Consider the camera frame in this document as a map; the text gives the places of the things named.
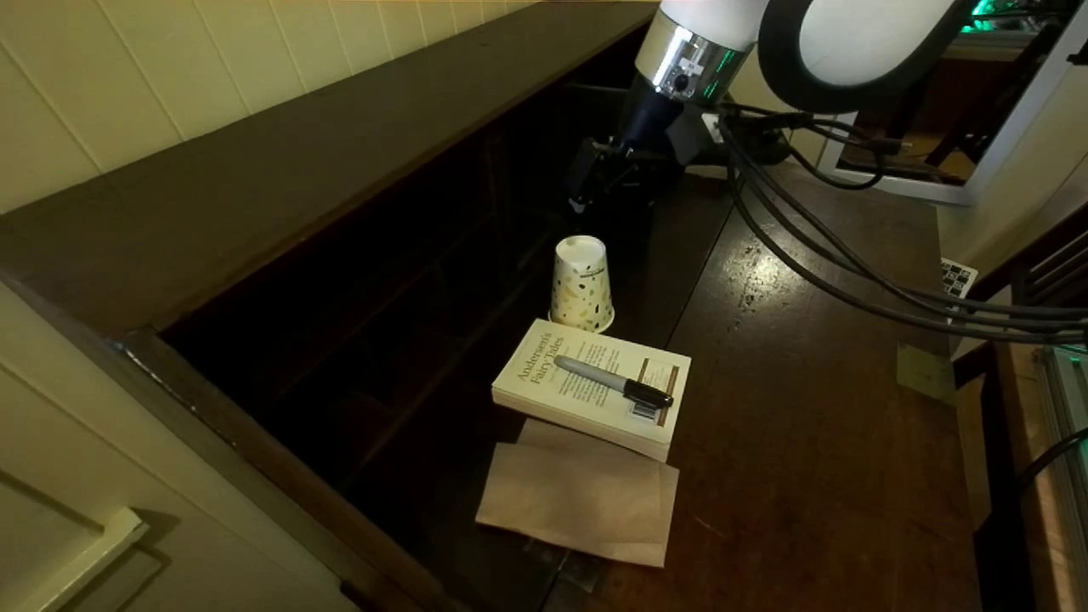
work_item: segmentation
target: brown paper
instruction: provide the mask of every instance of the brown paper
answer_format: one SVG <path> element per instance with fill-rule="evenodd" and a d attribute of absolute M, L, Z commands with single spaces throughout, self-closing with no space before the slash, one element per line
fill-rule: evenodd
<path fill-rule="evenodd" d="M 680 474 L 609 441 L 526 423 L 500 441 L 476 510 L 558 546 L 663 569 Z"/>

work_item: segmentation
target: wooden desk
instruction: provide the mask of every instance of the wooden desk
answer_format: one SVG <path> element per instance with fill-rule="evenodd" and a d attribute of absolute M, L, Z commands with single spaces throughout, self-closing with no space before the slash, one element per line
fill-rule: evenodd
<path fill-rule="evenodd" d="M 783 178 L 876 268 L 934 285 L 932 208 Z M 692 378 L 665 569 L 615 565 L 555 610 L 978 610 L 955 410 L 895 373 L 937 336 L 818 297 L 730 218 L 670 348 Z"/>

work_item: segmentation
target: white cup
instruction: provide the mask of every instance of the white cup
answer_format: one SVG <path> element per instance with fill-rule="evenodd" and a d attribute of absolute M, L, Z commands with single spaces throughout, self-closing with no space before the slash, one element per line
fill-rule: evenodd
<path fill-rule="evenodd" d="M 549 321 L 603 332 L 615 321 L 609 247 L 595 236 L 568 236 L 555 245 Z"/>

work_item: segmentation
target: dark wooden surface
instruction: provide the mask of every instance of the dark wooden surface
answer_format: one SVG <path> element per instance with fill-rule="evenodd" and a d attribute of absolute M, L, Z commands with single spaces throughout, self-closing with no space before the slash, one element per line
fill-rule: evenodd
<path fill-rule="evenodd" d="M 539 2 L 292 100 L 2 214 L 0 268 L 95 329 L 164 329 L 651 15 L 645 2 Z"/>
<path fill-rule="evenodd" d="M 780 175 L 867 262 L 937 285 L 932 208 Z M 895 373 L 937 336 L 827 299 L 733 214 L 670 348 L 692 378 L 665 569 L 562 582 L 552 610 L 978 610 L 955 410 Z"/>

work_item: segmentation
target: wooden panel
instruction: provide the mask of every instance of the wooden panel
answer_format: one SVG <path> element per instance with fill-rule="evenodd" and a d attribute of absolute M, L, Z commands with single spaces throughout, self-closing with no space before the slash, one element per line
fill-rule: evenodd
<path fill-rule="evenodd" d="M 35 93 L 8 48 L 0 50 L 0 109 L 0 149 L 8 149 L 0 158 L 0 214 L 100 175 L 90 149 Z"/>
<path fill-rule="evenodd" d="M 381 21 L 393 55 L 411 55 L 428 44 L 417 0 L 379 0 L 379 2 L 381 2 Z"/>
<path fill-rule="evenodd" d="M 273 0 L 284 48 L 306 89 L 322 89 L 348 74 L 335 17 L 331 0 Z"/>
<path fill-rule="evenodd" d="M 0 38 L 102 169 L 180 138 L 100 2 L 0 2 Z"/>
<path fill-rule="evenodd" d="M 102 9 L 180 136 L 190 138 L 246 116 L 243 95 L 195 2 L 102 0 Z"/>
<path fill-rule="evenodd" d="M 350 72 L 364 72 L 392 57 L 392 40 L 379 0 L 332 0 L 332 15 Z"/>
<path fill-rule="evenodd" d="M 462 31 L 454 21 L 454 0 L 417 0 L 417 17 L 432 44 Z"/>
<path fill-rule="evenodd" d="M 246 109 L 258 112 L 303 95 L 303 74 L 282 40 L 273 0 L 195 0 L 227 65 Z"/>

